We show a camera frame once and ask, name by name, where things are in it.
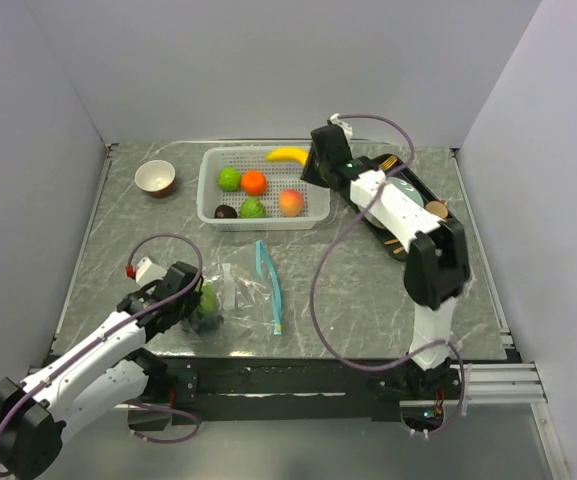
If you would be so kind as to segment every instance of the basket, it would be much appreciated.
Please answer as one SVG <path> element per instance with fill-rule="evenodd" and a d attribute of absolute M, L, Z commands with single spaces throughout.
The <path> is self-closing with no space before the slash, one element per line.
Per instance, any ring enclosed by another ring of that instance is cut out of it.
<path fill-rule="evenodd" d="M 300 180 L 302 167 L 296 163 L 270 163 L 266 155 L 276 146 L 211 148 L 204 154 L 197 187 L 199 219 L 217 230 L 242 232 L 247 230 L 306 230 L 324 220 L 330 213 L 328 189 Z M 243 190 L 224 192 L 217 185 L 222 168 L 232 167 L 242 174 L 258 170 L 266 176 L 268 188 L 259 197 L 266 209 L 266 218 L 213 218 L 219 205 L 230 205 L 239 211 L 248 198 Z M 291 188 L 304 196 L 304 208 L 296 217 L 284 217 L 279 211 L 279 194 Z"/>

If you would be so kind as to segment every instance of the banana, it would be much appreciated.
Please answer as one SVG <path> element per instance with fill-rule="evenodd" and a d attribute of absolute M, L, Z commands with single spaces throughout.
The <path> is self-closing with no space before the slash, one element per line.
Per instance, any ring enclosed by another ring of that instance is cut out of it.
<path fill-rule="evenodd" d="M 294 162 L 306 166 L 308 151 L 297 147 L 282 147 L 266 155 L 267 162 Z"/>

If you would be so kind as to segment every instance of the bowl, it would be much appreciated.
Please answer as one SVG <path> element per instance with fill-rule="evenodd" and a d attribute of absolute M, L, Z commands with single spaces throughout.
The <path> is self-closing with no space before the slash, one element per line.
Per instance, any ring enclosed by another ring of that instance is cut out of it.
<path fill-rule="evenodd" d="M 146 162 L 135 172 L 135 184 L 151 197 L 165 197 L 175 189 L 175 167 L 164 160 Z"/>

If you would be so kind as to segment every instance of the marble surface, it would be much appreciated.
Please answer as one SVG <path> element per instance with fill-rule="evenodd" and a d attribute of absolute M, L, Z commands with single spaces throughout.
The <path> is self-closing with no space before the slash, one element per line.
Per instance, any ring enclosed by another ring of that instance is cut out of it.
<path fill-rule="evenodd" d="M 250 251 L 257 239 L 263 239 L 279 273 L 284 304 L 283 335 L 272 335 L 269 309 L 251 309 L 247 315 L 227 317 L 219 332 L 208 338 L 173 327 L 148 344 L 152 352 L 284 358 L 328 355 L 312 326 L 308 289 L 323 250 L 351 219 L 351 211 L 333 194 L 328 219 L 312 230 L 218 232 L 200 222 L 196 212 L 199 165 L 204 152 L 217 146 L 224 145 L 173 142 L 122 143 L 113 147 L 112 164 L 53 343 L 55 354 L 63 354 L 82 340 L 104 321 L 126 293 L 135 290 L 135 284 L 124 274 L 132 247 L 153 233 L 175 232 L 194 240 L 208 265 L 228 257 L 244 262 L 243 254 Z M 407 158 L 402 148 L 392 145 L 353 145 L 355 156 L 374 157 L 387 152 Z M 180 185 L 172 196 L 153 199 L 135 186 L 135 170 L 151 159 L 167 160 L 177 169 Z M 413 170 L 438 197 L 447 201 L 468 235 L 472 277 L 455 311 L 453 341 L 466 359 L 505 359 L 481 252 L 451 153 L 448 149 L 419 149 Z M 151 242 L 137 258 L 142 254 L 165 266 L 176 260 L 196 263 L 192 250 L 176 240 Z M 406 353 L 414 318 L 413 303 L 403 288 L 403 269 L 404 265 L 389 259 L 361 225 L 333 252 L 318 284 L 316 305 L 327 338 L 344 356 L 397 358 Z"/>

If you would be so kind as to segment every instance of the wire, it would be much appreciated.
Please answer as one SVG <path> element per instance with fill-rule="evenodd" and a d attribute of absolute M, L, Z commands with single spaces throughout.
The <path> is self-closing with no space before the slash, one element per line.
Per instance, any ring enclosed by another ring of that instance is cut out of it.
<path fill-rule="evenodd" d="M 144 308 L 143 310 L 141 310 L 141 311 L 129 316 L 125 320 L 122 320 L 121 322 L 117 323 L 117 325 L 115 325 L 114 327 L 109 328 L 108 331 L 106 332 L 105 338 L 108 338 L 109 336 L 115 334 L 117 331 L 121 330 L 126 325 L 132 323 L 134 320 L 146 315 L 147 313 L 150 313 L 153 310 L 161 308 L 162 306 L 164 306 L 170 302 L 174 302 L 179 297 L 182 297 L 183 295 L 185 295 L 186 293 L 191 291 L 195 287 L 195 285 L 197 284 L 199 279 L 201 278 L 201 273 L 203 270 L 203 259 L 201 257 L 201 252 L 199 251 L 199 247 L 192 240 L 190 240 L 188 237 L 185 237 L 183 235 L 178 235 L 176 233 L 159 233 L 157 235 L 152 235 L 152 236 L 142 240 L 141 242 L 139 242 L 135 246 L 135 248 L 133 248 L 133 250 L 130 252 L 130 255 L 128 257 L 128 266 L 132 267 L 132 260 L 135 256 L 135 254 L 137 253 L 137 250 L 139 250 L 139 248 L 142 245 L 144 245 L 145 243 L 147 243 L 151 240 L 154 240 L 155 238 L 162 238 L 162 237 L 176 238 L 178 240 L 182 240 L 182 241 L 186 242 L 188 245 L 190 245 L 192 247 L 192 249 L 197 254 L 197 273 L 195 274 L 193 279 L 190 281 L 190 283 L 188 285 L 186 285 L 184 288 L 182 288 L 180 291 L 178 291 L 177 293 L 175 293 L 175 294 L 173 294 L 167 298 L 164 298 L 163 300 L 160 300 L 159 302 L 153 303 L 149 307 Z M 85 345 L 81 350 L 79 350 L 75 355 L 73 355 L 72 358 L 69 358 L 61 366 L 59 366 L 54 371 L 52 371 L 47 376 L 47 378 L 45 380 L 41 380 L 32 390 L 30 390 L 23 397 L 21 397 L 21 399 L 15 405 L 13 405 L 13 407 L 8 411 L 8 413 L 4 416 L 3 420 L 0 423 L 0 440 L 1 440 L 1 436 L 4 433 L 4 430 L 6 429 L 6 427 L 8 426 L 10 421 L 12 420 L 12 418 L 21 409 L 21 407 L 23 407 L 23 405 L 28 400 L 30 400 L 30 398 L 34 397 L 39 392 L 41 392 L 43 389 L 45 389 L 53 381 L 55 381 L 57 378 L 59 378 L 65 371 L 67 371 L 70 367 L 72 367 L 76 362 L 78 362 L 81 358 L 83 358 L 88 352 L 90 352 L 93 348 L 97 347 L 99 344 L 101 344 L 103 342 L 104 342 L 104 340 L 102 340 L 99 337 L 92 340 L 88 345 Z M 178 415 L 183 415 L 186 417 L 188 415 L 190 415 L 191 417 L 196 418 L 194 415 L 187 413 L 187 412 L 181 412 L 181 413 L 178 413 Z M 10 472 L 1 472 L 0 471 L 0 478 L 7 477 L 8 475 L 10 475 Z"/>
<path fill-rule="evenodd" d="M 126 402 L 126 403 L 128 405 L 133 405 L 135 407 L 144 408 L 146 410 L 152 410 L 155 412 L 168 413 L 170 415 L 179 415 L 182 417 L 186 417 L 186 418 L 190 419 L 195 424 L 194 430 L 192 432 L 190 432 L 188 435 L 185 435 L 185 436 L 180 437 L 180 438 L 173 438 L 171 440 L 166 440 L 163 438 L 152 438 L 152 437 L 149 437 L 147 435 L 144 435 L 141 432 L 131 430 L 131 433 L 135 437 L 141 438 L 142 440 L 144 440 L 146 442 L 170 445 L 173 443 L 181 443 L 181 442 L 185 442 L 186 440 L 190 440 L 191 438 L 193 438 L 194 436 L 196 436 L 199 433 L 199 427 L 201 426 L 201 420 L 199 420 L 199 418 L 197 416 L 193 415 L 190 412 L 184 412 L 183 410 L 177 410 L 175 408 L 162 407 L 160 405 L 150 405 L 147 403 L 141 403 L 141 402 L 136 401 L 136 400 L 131 400 L 131 401 Z"/>
<path fill-rule="evenodd" d="M 393 127 L 395 130 L 397 130 L 401 134 L 401 136 L 404 137 L 404 139 L 406 140 L 406 143 L 408 143 L 408 147 L 410 148 L 408 160 L 403 162 L 401 165 L 393 168 L 392 170 L 386 172 L 386 179 L 392 177 L 393 175 L 397 174 L 398 172 L 401 172 L 403 169 L 411 166 L 412 162 L 415 159 L 415 146 L 413 145 L 412 140 L 410 139 L 410 137 L 404 131 L 403 128 L 401 128 L 399 125 L 397 125 L 392 120 L 389 120 L 389 119 L 382 117 L 382 116 L 379 116 L 379 115 L 370 115 L 370 114 L 363 114 L 363 113 L 339 115 L 339 119 L 349 119 L 349 118 L 379 120 L 381 122 L 387 123 L 388 125 Z M 421 352 L 424 352 L 424 351 L 426 351 L 430 348 L 433 348 L 433 347 L 437 347 L 439 345 L 447 345 L 448 348 L 450 350 L 452 350 L 452 352 L 455 354 L 455 357 L 457 358 L 457 362 L 459 363 L 459 371 L 461 373 L 461 391 L 459 394 L 459 402 L 457 404 L 456 410 L 453 412 L 453 414 L 450 416 L 450 418 L 444 422 L 444 424 L 440 428 L 431 432 L 434 434 L 434 433 L 437 433 L 437 432 L 443 430 L 446 426 L 452 424 L 454 422 L 454 420 L 456 419 L 456 417 L 461 412 L 461 408 L 463 405 L 466 377 L 465 377 L 465 368 L 464 368 L 463 359 L 459 355 L 457 348 L 450 341 L 435 340 L 433 342 L 427 343 L 426 345 L 418 348 L 417 350 L 414 350 L 413 352 L 410 352 L 409 354 L 407 354 L 406 356 L 404 356 L 402 358 L 399 358 L 397 360 L 393 360 L 392 362 L 388 362 L 388 363 L 385 363 L 383 365 L 362 365 L 360 363 L 356 363 L 356 362 L 353 362 L 351 360 L 348 360 L 347 358 L 344 358 L 339 352 L 337 352 L 332 347 L 332 345 L 330 345 L 330 343 L 326 339 L 326 336 L 324 335 L 324 333 L 321 329 L 321 325 L 319 324 L 319 321 L 317 320 L 317 313 L 315 311 L 315 292 L 316 292 L 316 288 L 317 288 L 317 281 L 319 280 L 319 277 L 321 276 L 321 271 L 323 270 L 323 267 L 324 267 L 324 264 L 326 263 L 326 260 L 328 260 L 328 257 L 330 256 L 332 251 L 343 241 L 343 239 L 346 237 L 346 235 L 348 235 L 350 233 L 350 231 L 353 228 L 355 228 L 359 224 L 359 222 L 361 222 L 361 220 L 363 218 L 365 218 L 366 214 L 368 212 L 370 212 L 370 209 L 375 205 L 375 203 L 377 203 L 379 198 L 381 198 L 381 195 L 384 191 L 384 188 L 386 188 L 387 183 L 388 182 L 383 182 L 381 185 L 379 185 L 379 188 L 377 189 L 377 193 L 372 198 L 372 200 L 370 200 L 370 202 L 368 202 L 368 205 L 366 205 L 365 208 L 363 208 L 357 215 L 355 215 L 355 217 L 348 223 L 348 225 L 346 225 L 346 227 L 334 238 L 334 240 L 326 248 L 323 256 L 321 257 L 321 260 L 319 261 L 319 264 L 317 265 L 317 268 L 315 269 L 315 276 L 313 277 L 312 284 L 310 285 L 310 292 L 309 292 L 310 316 L 312 318 L 312 324 L 315 327 L 315 331 L 317 332 L 317 336 L 319 337 L 319 340 L 321 340 L 321 343 L 323 343 L 324 346 L 326 347 L 326 350 L 328 350 L 328 352 L 330 352 L 330 354 L 333 357 L 335 357 L 337 360 L 339 360 L 344 365 L 346 365 L 350 368 L 354 368 L 356 370 L 360 370 L 362 372 L 366 372 L 366 373 L 383 372 L 386 370 L 397 368 L 397 367 L 403 365 L 404 363 L 406 363 L 407 361 L 411 360 L 415 355 L 418 355 Z"/>

